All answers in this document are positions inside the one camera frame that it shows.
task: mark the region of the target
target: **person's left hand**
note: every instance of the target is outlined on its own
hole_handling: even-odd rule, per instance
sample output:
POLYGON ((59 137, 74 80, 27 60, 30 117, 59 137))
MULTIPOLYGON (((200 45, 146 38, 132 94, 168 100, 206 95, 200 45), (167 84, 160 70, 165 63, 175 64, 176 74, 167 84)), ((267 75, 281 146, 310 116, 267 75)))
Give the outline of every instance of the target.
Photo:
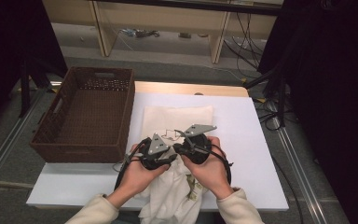
MULTIPOLYGON (((133 145, 131 151, 135 150, 136 146, 133 145)), ((162 175, 169 168, 170 166, 165 164, 156 170, 147 170, 137 157, 133 157, 120 185, 107 197, 107 200, 116 208, 121 207, 128 199, 144 191, 157 176, 162 175)))

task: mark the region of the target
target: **gray floor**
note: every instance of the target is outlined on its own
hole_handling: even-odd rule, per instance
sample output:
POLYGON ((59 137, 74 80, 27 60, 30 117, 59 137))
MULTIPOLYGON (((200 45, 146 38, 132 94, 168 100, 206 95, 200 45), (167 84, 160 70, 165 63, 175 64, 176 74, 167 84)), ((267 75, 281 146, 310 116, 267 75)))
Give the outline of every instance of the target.
MULTIPOLYGON (((241 79, 244 77, 251 80, 252 77, 259 76, 252 66, 242 60, 237 61, 237 57, 227 47, 222 49, 219 64, 212 64, 208 39, 199 37, 197 34, 193 34, 190 39, 179 38, 176 33, 165 32, 160 32, 159 37, 143 38, 121 34, 112 54, 104 58, 101 56, 93 27, 54 24, 54 29, 68 66, 130 67, 135 70, 137 80, 231 86, 240 86, 241 79)), ((227 37, 227 42, 232 47, 238 46, 231 36, 227 37)), ((265 45, 263 40, 255 40, 255 43, 260 48, 265 45)), ((263 84, 251 88, 249 94, 252 97, 262 97, 262 90, 263 84)), ((20 92, 16 87, 11 94, 11 100, 2 108, 0 146, 20 114, 20 98, 20 92)), ((76 209, 36 209, 25 204, 44 164, 37 153, 29 147, 29 141, 37 127, 37 122, 53 98, 54 93, 46 93, 43 96, 30 121, 26 124, 24 132, 0 169, 0 223, 63 223, 77 211, 76 209)), ((255 107, 262 108, 263 106, 255 104, 255 107)), ((258 113, 262 116, 267 112, 260 110, 258 113)), ((287 114, 285 117, 286 131, 323 209, 327 223, 349 223, 323 171, 314 161, 301 124, 296 122, 296 115, 287 114)), ((269 131, 264 123, 261 125, 271 155, 280 164, 294 188, 304 223, 315 223, 278 132, 269 131)), ((278 171, 278 174, 290 209, 279 213, 261 213, 261 216, 266 223, 300 223, 294 194, 282 172, 278 171)))

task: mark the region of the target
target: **cable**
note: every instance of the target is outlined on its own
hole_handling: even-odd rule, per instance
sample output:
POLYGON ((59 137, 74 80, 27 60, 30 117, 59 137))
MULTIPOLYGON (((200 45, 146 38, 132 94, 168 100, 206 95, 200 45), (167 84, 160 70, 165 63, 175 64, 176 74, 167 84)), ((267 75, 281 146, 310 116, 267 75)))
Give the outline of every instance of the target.
POLYGON ((268 99, 266 99, 265 102, 260 102, 260 105, 256 108, 256 110, 261 110, 261 111, 265 111, 268 113, 275 113, 276 111, 272 111, 271 109, 267 108, 267 103, 269 103, 271 101, 273 103, 276 103, 274 99, 268 98, 268 99))
POLYGON ((142 140, 137 146, 136 148, 132 151, 132 153, 130 154, 130 156, 128 158, 126 158, 127 160, 124 160, 123 161, 123 165, 121 166, 121 170, 120 172, 118 173, 118 176, 117 176, 117 181, 116 181, 116 184, 115 184, 115 189, 118 188, 118 186, 120 186, 120 183, 121 183, 121 179, 123 178, 124 176, 124 173, 126 172, 128 166, 130 165, 130 163, 132 162, 132 157, 133 155, 135 155, 135 153, 139 150, 140 147, 142 147, 145 143, 147 142, 150 142, 150 138, 146 138, 144 140, 142 140))
POLYGON ((303 224, 304 223, 304 218, 302 215, 302 210, 301 210, 301 206, 300 203, 298 201, 297 195, 295 193, 295 190, 293 189, 292 184, 289 181, 289 178, 287 178, 286 173, 283 171, 282 167, 280 166, 280 164, 277 162, 277 160, 271 155, 272 160, 274 161, 275 165, 278 167, 278 169, 281 171, 284 179, 286 180, 287 185, 289 186, 290 190, 293 193, 293 196, 295 197, 296 200, 296 204, 297 204, 297 209, 298 209, 298 213, 300 214, 300 223, 303 224))
MULTIPOLYGON (((293 113, 293 111, 291 110, 286 110, 284 111, 283 113, 293 113)), ((272 112, 272 113, 269 113, 267 115, 264 115, 264 116, 261 116, 259 117, 259 119, 263 119, 265 117, 267 117, 266 119, 260 121, 260 123, 263 123, 264 122, 264 126, 269 130, 269 131, 277 131, 281 128, 281 125, 278 127, 278 128, 270 128, 268 125, 267 125, 267 122, 271 119, 274 119, 275 117, 278 116, 278 112, 272 112)), ((299 123, 298 121, 296 120, 292 120, 292 119, 288 119, 288 118, 284 118, 285 120, 288 120, 290 122, 293 122, 293 123, 299 123)))
MULTIPOLYGON (((118 38, 124 43, 124 45, 127 46, 127 48, 129 48, 130 50, 132 51, 135 51, 129 44, 127 44, 127 42, 121 37, 121 35, 113 28, 111 27, 111 30, 118 36, 118 38)), ((156 61, 148 61, 148 60, 142 60, 142 62, 152 62, 152 63, 160 63, 160 62, 156 62, 156 61)), ((180 64, 180 65, 188 65, 188 64, 182 64, 182 63, 169 63, 169 64, 180 64)), ((232 76, 234 76, 237 80, 239 80, 240 82, 242 82, 242 79, 240 79, 239 77, 237 77, 234 73, 232 73, 231 71, 229 70, 226 70, 226 69, 220 69, 220 68, 213 68, 213 67, 209 67, 209 66, 206 66, 206 65, 194 65, 194 66, 202 66, 202 67, 207 67, 207 68, 210 68, 210 69, 213 69, 213 70, 217 70, 217 71, 224 71, 224 72, 229 72, 232 76)))
MULTIPOLYGON (((223 152, 223 150, 220 147, 216 146, 216 145, 205 145, 205 146, 216 147, 221 152, 223 152)), ((232 165, 232 163, 228 163, 228 161, 226 159, 224 159, 222 156, 220 156, 219 154, 215 153, 212 150, 206 149, 204 147, 199 147, 199 146, 195 146, 195 147, 200 149, 200 150, 202 150, 202 151, 211 153, 212 155, 214 155, 217 159, 219 159, 223 163, 223 165, 225 166, 225 169, 226 169, 228 184, 231 185, 231 169, 229 167, 232 165)))
MULTIPOLYGON (((157 62, 157 61, 150 61, 150 60, 142 60, 142 62, 146 62, 146 63, 161 63, 161 62, 157 62)), ((222 69, 222 68, 214 68, 214 67, 210 67, 207 65, 199 65, 199 64, 184 64, 184 63, 161 63, 161 64, 177 64, 177 65, 184 65, 184 66, 197 66, 197 67, 206 67, 212 70, 216 70, 216 71, 223 71, 223 72, 228 72, 230 73, 232 76, 234 76, 237 80, 239 80, 240 82, 242 82, 242 80, 237 77, 233 72, 227 70, 227 69, 222 69)))
MULTIPOLYGON (((244 50, 246 50, 246 51, 249 51, 249 52, 252 52, 251 50, 249 50, 249 49, 247 49, 247 48, 244 48, 240 43, 238 43, 237 41, 235 41, 234 36, 232 36, 231 39, 232 39, 232 41, 233 41, 236 45, 240 46, 242 49, 244 49, 244 50)), ((258 53, 258 52, 254 52, 254 54, 256 54, 256 55, 258 55, 258 56, 262 56, 262 54, 261 54, 261 53, 258 53)))
POLYGON ((273 103, 275 103, 273 99, 267 99, 267 101, 266 101, 265 103, 262 103, 263 109, 257 108, 256 110, 262 110, 262 111, 268 112, 267 115, 263 115, 263 116, 259 117, 259 119, 263 119, 263 120, 260 121, 260 123, 264 123, 264 126, 266 127, 267 130, 269 130, 269 131, 278 131, 278 130, 281 128, 281 124, 280 124, 280 126, 277 127, 277 128, 270 128, 270 127, 268 126, 268 121, 271 120, 271 119, 274 119, 275 117, 278 116, 278 112, 272 111, 271 109, 266 108, 267 103, 268 103, 269 101, 272 101, 273 103))
POLYGON ((225 157, 225 159, 227 160, 227 158, 226 158, 226 153, 222 150, 222 148, 221 147, 219 147, 219 146, 217 146, 217 145, 215 145, 215 144, 210 144, 210 145, 208 145, 207 147, 216 147, 217 149, 219 149, 219 151, 222 153, 222 155, 225 157))
POLYGON ((256 66, 256 65, 254 65, 254 64, 251 63, 249 60, 247 60, 247 59, 244 58, 242 55, 240 55, 239 52, 236 52, 234 49, 232 49, 232 48, 229 46, 229 44, 227 43, 226 40, 224 40, 224 42, 225 42, 226 46, 227 46, 233 53, 235 53, 235 54, 238 56, 238 58, 243 59, 243 60, 246 61, 248 64, 250 64, 254 69, 257 69, 257 66, 256 66))
MULTIPOLYGON (((113 24, 110 19, 109 16, 106 16, 106 14, 104 15, 105 18, 107 18, 107 21, 109 24, 113 24)), ((118 38, 124 43, 125 46, 127 46, 127 48, 129 48, 130 50, 134 51, 134 49, 132 47, 130 47, 130 45, 127 44, 127 42, 120 36, 120 34, 113 28, 113 26, 110 27, 110 29, 113 31, 113 33, 116 34, 116 36, 118 36, 118 38)))
POLYGON ((251 14, 247 14, 247 16, 248 16, 248 22, 247 22, 246 31, 243 29, 243 25, 242 25, 242 22, 241 22, 241 19, 240 19, 240 14, 237 12, 236 15, 237 15, 238 22, 240 23, 242 32, 243 32, 243 34, 244 34, 244 39, 243 39, 243 41, 242 41, 242 45, 243 45, 243 43, 244 43, 245 40, 246 40, 247 43, 248 43, 248 46, 251 48, 252 57, 253 57, 253 59, 255 60, 255 65, 256 65, 256 67, 258 67, 259 61, 258 61, 257 57, 255 56, 255 51, 253 50, 252 42, 251 42, 251 40, 250 40, 250 39, 251 39, 251 38, 250 38, 251 14))

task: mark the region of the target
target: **floor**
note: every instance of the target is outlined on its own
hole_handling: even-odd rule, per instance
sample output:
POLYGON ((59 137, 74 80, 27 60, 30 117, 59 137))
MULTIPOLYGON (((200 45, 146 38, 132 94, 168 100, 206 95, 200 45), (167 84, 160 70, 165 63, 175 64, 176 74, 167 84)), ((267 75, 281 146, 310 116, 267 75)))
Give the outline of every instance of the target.
MULTIPOLYGON (((260 76, 255 69, 228 48, 240 49, 242 38, 227 36, 218 64, 211 63, 208 38, 191 34, 191 38, 179 37, 177 33, 159 32, 159 36, 135 37, 121 33, 109 57, 102 57, 94 27, 53 24, 68 66, 128 66, 137 71, 138 80, 189 82, 240 86, 260 76)), ((262 49, 266 40, 254 40, 262 49)), ((249 51, 250 45, 243 44, 244 57, 256 63, 249 51)), ((262 98, 264 84, 251 88, 249 95, 262 98)), ((287 91, 287 108, 290 109, 290 90, 287 91)), ((37 122, 48 108, 54 93, 41 97, 23 133, 16 139, 10 154, 0 167, 0 223, 63 223, 77 210, 37 209, 25 204, 32 190, 43 160, 28 146, 37 122)), ((260 117, 270 113, 275 104, 255 103, 260 117)), ((13 89, 11 100, 0 114, 0 147, 20 113, 18 87, 13 89)), ((312 155, 307 137, 293 113, 285 114, 286 127, 271 131, 274 119, 261 122, 271 156, 274 158, 289 210, 279 213, 261 213, 265 223, 349 223, 339 201, 331 190, 323 171, 312 155)))

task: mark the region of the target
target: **black cable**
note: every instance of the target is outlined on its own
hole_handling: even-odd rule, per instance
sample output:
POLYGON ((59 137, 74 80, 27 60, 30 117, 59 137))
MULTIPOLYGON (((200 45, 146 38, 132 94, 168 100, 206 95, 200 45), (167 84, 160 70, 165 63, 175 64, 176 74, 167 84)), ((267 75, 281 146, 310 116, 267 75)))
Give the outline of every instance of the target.
MULTIPOLYGON (((245 49, 245 48, 241 45, 241 43, 238 43, 237 41, 235 41, 234 36, 232 36, 231 39, 232 39, 232 41, 233 41, 236 45, 240 46, 243 50, 252 52, 252 51, 249 50, 249 49, 245 49)), ((258 55, 258 56, 262 56, 262 54, 261 54, 261 53, 258 53, 258 52, 254 52, 254 54, 256 54, 256 55, 258 55)))
POLYGON ((276 159, 275 159, 272 155, 271 155, 271 158, 272 158, 272 160, 274 161, 275 165, 278 167, 278 169, 281 171, 281 173, 282 173, 284 179, 286 180, 287 185, 289 185, 289 188, 290 188, 290 190, 292 191, 293 196, 295 197, 296 204, 297 204, 297 208, 298 208, 298 213, 300 214, 300 222, 301 222, 301 224, 303 224, 303 223, 304 223, 304 218, 303 218, 303 215, 302 215, 301 206, 300 206, 300 203, 299 203, 299 201, 298 201, 298 198, 297 198, 297 195, 296 195, 296 193, 295 193, 295 190, 293 189, 293 186, 292 186, 292 184, 290 183, 289 178, 287 178, 286 173, 283 171, 283 169, 282 169, 282 167, 280 166, 280 164, 276 161, 276 159))
POLYGON ((249 45, 249 47, 251 48, 252 57, 253 57, 253 59, 255 60, 255 65, 256 65, 256 67, 258 67, 259 61, 258 61, 257 57, 255 56, 255 51, 253 50, 252 43, 251 43, 251 41, 249 40, 249 38, 250 38, 251 14, 247 14, 247 15, 248 15, 248 22, 247 22, 247 28, 246 28, 246 32, 245 32, 245 30, 243 29, 243 25, 242 25, 241 19, 240 19, 240 14, 237 12, 237 19, 238 19, 238 22, 240 23, 240 26, 241 26, 241 29, 242 29, 242 32, 243 32, 243 35, 244 35, 244 39, 243 39, 242 45, 243 45, 243 43, 244 43, 245 40, 246 40, 247 43, 248 43, 248 45, 249 45))
MULTIPOLYGON (((223 152, 223 150, 216 146, 216 145, 206 145, 206 146, 210 146, 210 147, 216 147, 218 148, 221 152, 223 152)), ((215 153, 214 151, 212 150, 209 150, 209 149, 206 149, 204 147, 199 147, 199 146, 195 146, 196 148, 202 150, 202 151, 205 151, 205 152, 208 152, 208 153, 211 153, 212 155, 214 155, 217 159, 219 159, 223 165, 225 166, 225 169, 226 169, 226 174, 227 174, 227 181, 228 181, 228 184, 231 185, 231 169, 229 168, 230 165, 232 165, 232 163, 228 163, 228 161, 226 159, 224 159, 222 156, 220 156, 219 154, 215 153)))
POLYGON ((249 39, 250 39, 250 41, 251 41, 251 43, 258 49, 258 50, 260 50, 261 52, 263 52, 264 50, 262 50, 261 48, 259 48, 258 46, 257 46, 257 44, 255 44, 255 42, 253 41, 253 39, 251 38, 251 31, 250 31, 250 26, 249 26, 249 24, 248 24, 248 27, 249 27, 249 39))
POLYGON ((275 113, 269 113, 269 114, 267 114, 267 115, 263 115, 263 116, 261 116, 261 117, 258 117, 258 119, 263 119, 263 118, 265 118, 265 117, 267 117, 267 116, 271 116, 271 115, 274 115, 275 116, 275 113))
POLYGON ((132 157, 133 155, 135 155, 135 153, 139 150, 140 147, 143 147, 145 143, 147 142, 150 142, 150 138, 146 138, 144 140, 142 140, 137 146, 136 148, 133 150, 133 152, 130 154, 130 156, 128 157, 128 160, 124 160, 123 162, 123 165, 121 166, 121 170, 120 172, 118 173, 118 176, 117 176, 117 181, 116 181, 116 184, 115 184, 115 189, 118 188, 118 186, 120 186, 120 183, 121 183, 121 180, 123 179, 123 176, 124 176, 124 173, 126 172, 128 166, 130 165, 130 163, 132 162, 132 157))
POLYGON ((274 101, 273 99, 266 99, 265 102, 260 102, 260 105, 256 108, 256 110, 260 110, 260 111, 265 111, 268 112, 270 114, 276 113, 276 111, 272 111, 271 109, 267 108, 267 103, 270 101, 274 101))
POLYGON ((250 64, 254 69, 257 69, 257 67, 256 67, 254 64, 252 64, 249 60, 247 60, 247 59, 244 58, 242 55, 240 55, 237 51, 235 51, 234 49, 232 49, 232 48, 229 46, 229 44, 227 43, 226 40, 224 40, 224 42, 225 42, 226 46, 227 46, 233 53, 235 53, 238 57, 240 57, 241 59, 243 59, 244 61, 246 61, 248 64, 250 64))
POLYGON ((278 130, 280 130, 280 128, 282 127, 281 124, 280 124, 277 128, 270 128, 270 127, 268 126, 267 121, 269 121, 270 119, 267 119, 266 121, 264 121, 264 126, 266 127, 266 129, 268 129, 269 131, 278 131, 278 130))

